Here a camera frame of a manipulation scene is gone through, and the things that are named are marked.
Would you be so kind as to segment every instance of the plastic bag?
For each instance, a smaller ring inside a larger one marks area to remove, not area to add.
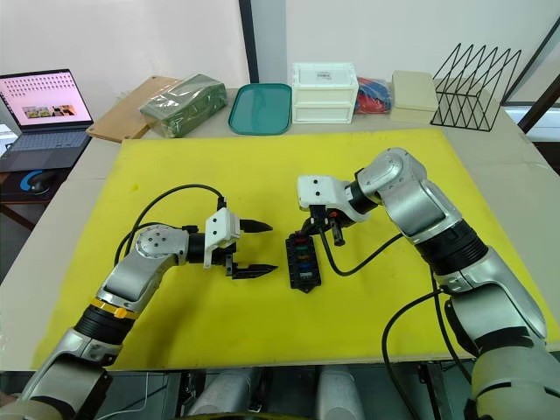
[[[164,137],[183,137],[228,103],[223,83],[204,74],[168,87],[139,111],[150,128]]]
[[[387,114],[391,110],[391,90],[385,80],[358,78],[355,114]]]

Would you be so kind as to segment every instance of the beige box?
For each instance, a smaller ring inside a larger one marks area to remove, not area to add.
[[[429,124],[436,110],[438,98],[429,73],[393,72],[393,108],[390,118],[406,123]]]

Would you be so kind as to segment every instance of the green plastic tray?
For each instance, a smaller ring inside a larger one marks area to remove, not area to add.
[[[239,89],[229,114],[234,133],[282,134],[290,127],[291,88],[283,83],[251,83]]]

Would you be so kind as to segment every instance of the black cable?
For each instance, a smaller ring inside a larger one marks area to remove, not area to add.
[[[134,226],[132,227],[130,232],[136,232],[138,230],[138,227],[140,226],[140,223],[142,222],[142,218],[146,215],[146,213],[148,213],[150,211],[150,209],[152,207],[154,207],[158,203],[158,201],[160,201],[161,199],[164,199],[165,197],[167,197],[170,194],[175,193],[176,191],[185,190],[187,188],[201,188],[203,190],[208,190],[208,191],[216,194],[218,196],[218,199],[223,199],[224,198],[224,196],[221,195],[221,192],[219,192],[215,188],[212,188],[211,186],[208,186],[208,185],[204,185],[204,184],[185,184],[185,185],[176,186],[175,188],[172,188],[171,190],[168,190],[168,191],[158,195],[155,199],[153,199],[151,201],[151,203],[148,206],[146,206],[145,209],[140,213],[140,215],[138,216],[138,218],[134,222]],[[127,241],[126,249],[124,251],[125,255],[127,255],[130,252],[130,248],[132,248],[133,239],[134,239],[134,235],[132,234],[131,236],[129,236],[129,239]]]
[[[157,394],[158,392],[163,391],[163,390],[166,389],[166,388],[167,388],[167,384],[162,385],[161,387],[159,387],[159,388],[154,389],[153,391],[151,391],[151,392],[147,395],[147,397],[150,398],[151,396],[154,396],[155,394]],[[140,399],[138,399],[138,400],[135,400],[135,401],[131,402],[130,404],[125,405],[124,407],[122,407],[121,409],[119,409],[119,411],[125,411],[125,410],[128,410],[128,409],[131,409],[132,407],[134,407],[134,406],[137,405],[138,403],[141,403],[143,400],[144,400],[144,397],[142,397],[142,398],[140,398]]]
[[[134,236],[134,234],[135,234],[138,230],[143,229],[143,228],[147,228],[148,226],[153,226],[153,225],[165,225],[165,223],[160,223],[160,222],[158,222],[158,221],[150,221],[150,222],[148,222],[148,223],[143,223],[142,225],[138,226],[138,229],[137,229],[135,232],[128,232],[128,233],[126,234],[126,236],[124,236],[124,237],[122,238],[122,241],[121,241],[121,243],[119,243],[119,246],[118,246],[118,248],[116,249],[116,252],[115,252],[114,265],[117,265],[117,264],[119,263],[119,260],[121,259],[121,252],[123,251],[124,244],[125,244],[126,241],[129,239],[129,236],[130,236],[130,235],[133,235],[133,236]]]
[[[431,287],[434,291],[436,291],[438,289],[438,283],[434,278],[434,272],[432,269],[430,269],[430,277],[431,277]],[[439,306],[438,295],[434,296],[434,305],[436,306],[437,323],[439,324],[439,329],[441,330],[441,335],[444,338],[444,342],[445,345],[447,346],[447,350],[449,351],[451,358],[457,364],[457,367],[465,377],[466,381],[471,383],[471,374],[469,374],[468,370],[466,370],[465,365],[463,364],[461,359],[457,356],[457,353],[455,352],[455,349],[453,348],[452,343],[449,340],[449,335],[447,335],[447,330],[445,329],[445,324],[444,324],[444,317],[441,313],[441,306]]]
[[[456,368],[456,367],[457,367],[457,363],[455,363],[454,361],[450,361],[450,362],[449,362],[449,365],[447,365],[447,366],[442,366],[442,367],[441,367],[441,370],[442,370],[443,372],[447,372],[448,370],[452,370],[453,368]]]
[[[321,241],[323,242],[323,248],[325,248],[326,257],[328,258],[332,269],[336,274],[343,277],[351,276],[356,271],[362,269],[366,264],[368,264],[371,260],[376,258],[381,252],[383,252],[383,250],[385,250],[385,248],[388,247],[391,243],[403,237],[403,234],[396,234],[391,239],[386,241],[383,245],[381,245],[378,249],[376,249],[368,258],[356,265],[353,269],[350,269],[349,271],[342,271],[337,267],[336,262],[334,262],[333,253],[331,252],[331,249],[329,247],[329,242],[326,240],[325,231],[321,227],[318,229],[318,234],[321,236]]]
[[[389,359],[389,354],[387,353],[387,337],[389,336],[389,331],[391,330],[391,326],[393,326],[393,324],[399,319],[399,317],[401,315],[403,315],[408,309],[410,309],[413,306],[416,306],[418,304],[421,304],[425,300],[428,300],[430,298],[434,298],[439,293],[441,293],[441,290],[434,290],[434,291],[428,293],[427,295],[419,297],[418,299],[413,300],[409,304],[406,304],[405,306],[403,306],[401,309],[399,309],[397,311],[397,313],[395,315],[393,315],[393,318],[391,318],[389,320],[387,325],[385,325],[385,329],[383,330],[383,335],[381,336],[381,351],[383,353],[383,361],[385,362],[385,368],[387,369],[387,373],[388,373],[389,377],[391,378],[391,381],[393,382],[393,385],[395,385],[395,388],[396,388],[397,392],[401,396],[402,401],[406,405],[407,409],[409,409],[409,413],[414,420],[420,420],[420,416],[418,415],[416,409],[414,408],[414,405],[412,404],[412,401],[409,399],[409,396],[406,394],[406,391],[404,390],[403,386],[396,379],[395,372],[393,371],[393,368],[391,367],[391,360]]]

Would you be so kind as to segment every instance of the laptop keyboard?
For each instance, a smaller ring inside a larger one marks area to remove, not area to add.
[[[88,133],[85,131],[23,134],[10,147],[10,151],[40,151],[43,149],[80,147],[87,138]]]

